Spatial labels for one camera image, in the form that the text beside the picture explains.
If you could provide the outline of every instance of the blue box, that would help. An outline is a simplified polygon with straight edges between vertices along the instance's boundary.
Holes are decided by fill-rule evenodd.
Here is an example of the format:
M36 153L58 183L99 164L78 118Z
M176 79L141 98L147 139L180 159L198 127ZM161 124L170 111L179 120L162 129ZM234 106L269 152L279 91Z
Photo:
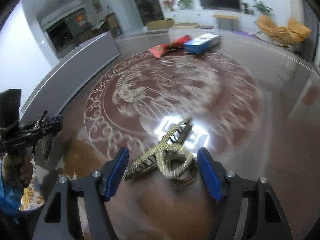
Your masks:
M201 54L212 46L211 40L195 38L183 44L186 52Z

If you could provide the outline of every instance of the potted plant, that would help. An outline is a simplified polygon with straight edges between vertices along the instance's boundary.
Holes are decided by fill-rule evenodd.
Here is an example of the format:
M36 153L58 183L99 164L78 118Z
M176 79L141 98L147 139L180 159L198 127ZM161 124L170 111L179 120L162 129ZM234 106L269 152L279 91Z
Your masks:
M247 2L241 3L244 6L244 13L249 14L249 4Z
M194 0L179 0L178 5L179 7L183 9L192 9L192 4Z
M257 11L268 16L271 15L271 12L273 11L273 9L271 9L268 5L265 5L261 1L259 2L257 0L252 0L252 1L254 1L254 3L252 4L252 7L256 8Z
M171 12L174 11L173 10L174 0L164 0L163 3L169 9L169 11L171 11Z

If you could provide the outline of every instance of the white cabinet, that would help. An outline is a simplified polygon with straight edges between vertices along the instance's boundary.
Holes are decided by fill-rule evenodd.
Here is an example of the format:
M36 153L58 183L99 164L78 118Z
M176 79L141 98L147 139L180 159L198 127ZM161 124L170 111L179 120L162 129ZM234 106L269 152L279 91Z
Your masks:
M245 32L258 32L259 28L256 24L258 17L254 15L242 14L240 25Z
M177 13L177 23L187 23L192 20L191 14L187 10L178 11Z
M174 22L175 22L175 23L177 23L178 20L180 19L179 15L180 15L180 12L179 12L179 11L166 12L166 13L164 14L165 18L174 19Z
M213 26L214 21L212 18L211 10L195 10L190 12L190 22L199 23L200 25L211 25Z

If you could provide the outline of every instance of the cardboard box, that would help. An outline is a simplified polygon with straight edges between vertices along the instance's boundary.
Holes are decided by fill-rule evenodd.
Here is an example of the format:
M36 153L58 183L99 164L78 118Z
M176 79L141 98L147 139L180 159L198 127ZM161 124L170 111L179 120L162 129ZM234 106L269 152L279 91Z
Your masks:
M148 31L170 29L174 25L173 19L164 19L147 23Z
M211 47L211 40L195 38L183 44L186 52L201 54Z

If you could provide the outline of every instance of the blue gripper pad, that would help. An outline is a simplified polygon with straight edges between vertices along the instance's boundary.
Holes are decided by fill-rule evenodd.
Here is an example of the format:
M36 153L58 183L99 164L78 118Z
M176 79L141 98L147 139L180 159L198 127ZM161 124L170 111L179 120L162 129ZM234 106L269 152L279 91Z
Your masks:
M207 185L210 196L218 202L227 195L224 174L226 170L220 162L215 161L206 148L200 148L197 154L199 170Z
M109 201L116 195L122 176L129 163L129 150L121 147L115 158L103 165L103 173L100 185L100 194Z

